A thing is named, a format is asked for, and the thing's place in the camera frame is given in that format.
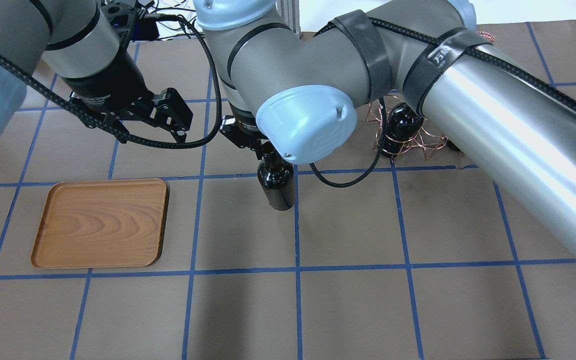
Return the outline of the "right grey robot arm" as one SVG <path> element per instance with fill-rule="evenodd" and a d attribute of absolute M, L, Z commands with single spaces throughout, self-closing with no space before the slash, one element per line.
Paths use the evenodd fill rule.
<path fill-rule="evenodd" d="M 475 30 L 467 0 L 391 0 L 301 41 L 274 0 L 195 0 L 218 75 L 281 157 L 307 165 L 392 90 L 576 258 L 576 101 Z"/>

